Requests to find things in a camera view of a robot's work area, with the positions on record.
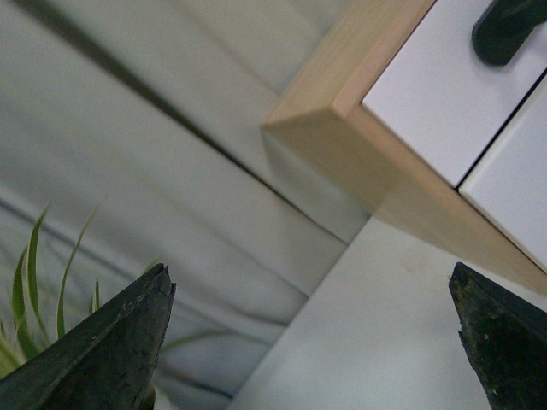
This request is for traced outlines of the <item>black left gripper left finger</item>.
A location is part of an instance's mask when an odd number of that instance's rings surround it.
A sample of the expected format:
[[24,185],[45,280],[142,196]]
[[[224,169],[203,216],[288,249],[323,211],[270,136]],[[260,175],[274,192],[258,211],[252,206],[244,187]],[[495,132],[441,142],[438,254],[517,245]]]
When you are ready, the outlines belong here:
[[3,409],[139,409],[149,396],[174,303],[153,266],[1,381]]

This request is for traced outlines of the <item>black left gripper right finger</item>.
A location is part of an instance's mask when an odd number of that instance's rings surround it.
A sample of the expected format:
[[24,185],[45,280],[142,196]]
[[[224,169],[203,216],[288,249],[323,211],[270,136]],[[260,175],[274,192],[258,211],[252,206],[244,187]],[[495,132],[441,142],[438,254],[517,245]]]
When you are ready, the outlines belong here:
[[459,337],[493,409],[546,408],[546,312],[456,263]]

